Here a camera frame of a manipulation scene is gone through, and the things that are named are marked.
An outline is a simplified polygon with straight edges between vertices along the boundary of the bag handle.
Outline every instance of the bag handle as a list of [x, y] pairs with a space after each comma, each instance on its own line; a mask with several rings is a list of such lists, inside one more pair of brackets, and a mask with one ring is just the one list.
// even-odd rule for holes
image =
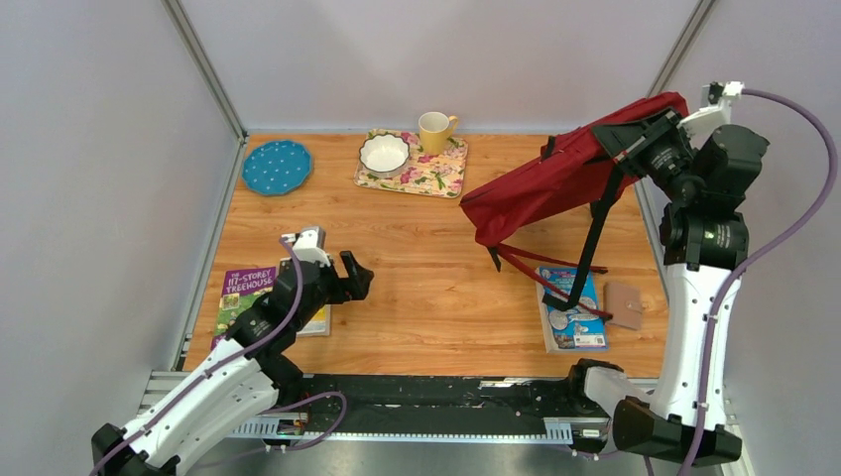
[[558, 310], [569, 310], [578, 305], [578, 300], [581, 299], [581, 292], [584, 291], [584, 285], [587, 283], [587, 270], [593, 262], [593, 256], [596, 254], [596, 246], [599, 244], [599, 238], [602, 235], [602, 230], [607, 220], [607, 213], [616, 200], [616, 193], [619, 192], [619, 186], [622, 184], [622, 178], [624, 176], [625, 173], [618, 166], [613, 166], [607, 178], [604, 191], [602, 192], [602, 197], [596, 203], [595, 209], [593, 210], [593, 222], [590, 223], [587, 240], [584, 242], [584, 248], [581, 250], [581, 259], [578, 261], [575, 281], [572, 282], [569, 296], [566, 297], [567, 301], [564, 302], [557, 297], [545, 295], [543, 296], [544, 304], [551, 305]]
[[[497, 250], [504, 250], [510, 255], [522, 256], [523, 258], [529, 258], [530, 260], [538, 260], [538, 261], [545, 261], [547, 263], [553, 263], [560, 266], [568, 266], [570, 268], [577, 268], [578, 263], [570, 263], [568, 261], [561, 261], [555, 260], [554, 258], [550, 258], [549, 256], [539, 255], [537, 253], [532, 253], [531, 251], [526, 251], [521, 248], [516, 248], [510, 245], [506, 245], [504, 243], [500, 243], [495, 248]], [[603, 266], [591, 266], [590, 271], [593, 273], [598, 273], [603, 275], [607, 273], [607, 268]]]
[[[535, 273], [535, 270], [533, 270], [532, 268], [530, 268], [530, 267], [529, 267], [526, 263], [523, 263], [522, 261], [520, 261], [520, 259], [519, 259], [519, 258], [517, 258], [516, 256], [514, 256], [514, 255], [512, 255], [512, 254], [508, 253], [508, 251], [505, 251], [505, 250], [499, 250], [498, 254], [499, 254], [499, 256], [501, 256], [501, 257], [502, 257], [505, 261], [509, 262], [509, 263], [510, 263], [511, 265], [513, 265], [515, 268], [517, 268], [518, 270], [520, 270], [523, 274], [525, 274], [525, 275], [529, 276], [530, 278], [532, 278], [533, 280], [537, 281], [538, 283], [540, 283], [540, 284], [542, 284], [542, 285], [546, 286], [546, 287], [547, 287], [547, 288], [549, 288], [552, 292], [557, 293], [557, 294], [559, 294], [560, 296], [563, 296], [564, 298], [569, 298], [569, 294], [565, 293], [564, 291], [562, 291], [561, 289], [559, 289], [557, 286], [555, 286], [555, 285], [553, 285], [552, 283], [550, 283], [550, 282], [549, 282], [546, 278], [544, 278], [544, 277], [543, 277], [543, 276], [541, 276], [540, 274]], [[552, 295], [550, 295], [550, 294], [544, 294], [544, 295], [543, 295], [543, 297], [544, 297], [544, 298], [545, 298], [545, 297], [547, 297], [547, 296], [549, 296], [550, 298], [556, 298], [556, 297], [553, 297], [553, 296], [552, 296]], [[611, 314], [610, 312], [606, 312], [606, 311], [604, 311], [604, 310], [599, 310], [599, 309], [594, 309], [594, 308], [592, 308], [592, 307], [590, 307], [590, 306], [588, 306], [588, 305], [584, 305], [584, 304], [578, 304], [578, 305], [579, 305], [582, 309], [585, 309], [585, 310], [587, 310], [588, 312], [590, 312], [590, 313], [592, 313], [592, 314], [594, 314], [594, 315], [598, 315], [599, 317], [602, 317], [602, 318], [604, 318], [604, 319], [611, 319], [611, 318], [613, 318], [613, 314]]]

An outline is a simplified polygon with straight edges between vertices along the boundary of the red backpack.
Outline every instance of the red backpack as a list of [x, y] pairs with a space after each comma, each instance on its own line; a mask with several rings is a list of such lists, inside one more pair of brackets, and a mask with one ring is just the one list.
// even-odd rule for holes
[[[638, 177], [625, 175], [608, 157], [590, 131], [593, 126], [636, 121], [673, 108], [681, 116], [688, 114], [686, 102], [679, 94], [666, 92], [641, 99], [585, 127], [567, 134], [550, 136], [541, 155], [507, 174], [464, 195], [461, 208], [476, 225], [476, 242], [488, 248], [497, 266], [503, 258], [535, 281], [567, 298], [562, 301], [546, 294], [543, 302], [566, 310], [575, 307], [586, 283], [587, 272], [607, 270], [591, 267], [596, 244], [607, 213], [622, 196], [623, 189]], [[570, 208], [593, 203], [593, 222], [578, 265], [530, 253], [503, 243], [521, 226], [542, 220]], [[578, 268], [570, 293], [556, 288], [517, 256]], [[582, 305], [603, 317], [610, 314]]]

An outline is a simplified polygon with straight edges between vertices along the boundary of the blue book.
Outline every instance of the blue book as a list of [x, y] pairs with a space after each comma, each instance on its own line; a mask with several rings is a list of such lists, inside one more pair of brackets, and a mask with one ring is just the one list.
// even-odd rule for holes
[[[569, 293], [572, 282], [575, 280], [574, 268], [541, 266], [537, 268], [537, 272], [566, 293]], [[607, 334], [604, 322], [599, 316], [580, 306], [570, 310], [558, 310], [546, 305], [542, 302], [545, 293], [550, 293], [556, 298], [565, 298], [558, 296], [540, 283], [537, 285], [546, 352], [607, 350]], [[584, 285], [579, 302], [594, 309], [598, 308], [598, 297], [592, 274], [587, 276], [587, 283]]]

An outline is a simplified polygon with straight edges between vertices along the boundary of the black strap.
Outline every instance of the black strap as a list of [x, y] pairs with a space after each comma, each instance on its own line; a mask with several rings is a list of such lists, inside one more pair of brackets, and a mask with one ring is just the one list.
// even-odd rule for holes
[[488, 247], [488, 253], [491, 254], [491, 259], [494, 260], [494, 265], [497, 267], [497, 273], [502, 271], [502, 262], [499, 261], [499, 249], [494, 247]]
[[558, 310], [569, 310], [578, 305], [581, 292], [584, 291], [584, 285], [587, 283], [590, 264], [593, 263], [593, 256], [596, 254], [596, 245], [599, 243], [599, 237], [602, 234], [605, 220], [607, 220], [607, 213], [616, 200], [616, 194], [619, 192], [619, 186], [622, 184], [624, 176], [625, 174], [619, 167], [614, 166], [613, 170], [610, 171], [602, 197], [596, 203], [595, 210], [593, 210], [593, 222], [590, 223], [587, 241], [584, 242], [584, 248], [581, 250], [581, 259], [578, 261], [578, 269], [575, 271], [575, 281], [572, 282], [572, 289], [569, 290], [569, 299], [564, 301], [545, 293], [542, 300], [544, 304]]
[[543, 149], [543, 153], [541, 154], [541, 162], [548, 159], [551, 153], [554, 152], [554, 138], [555, 136], [549, 136], [549, 140], [546, 141], [546, 148]]

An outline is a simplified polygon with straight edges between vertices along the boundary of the blue plate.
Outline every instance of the blue plate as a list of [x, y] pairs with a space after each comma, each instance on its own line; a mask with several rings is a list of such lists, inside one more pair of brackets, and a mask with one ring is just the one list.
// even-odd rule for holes
[[284, 195], [312, 172], [312, 156], [293, 141], [267, 142], [253, 150], [242, 168], [245, 185], [261, 195]]

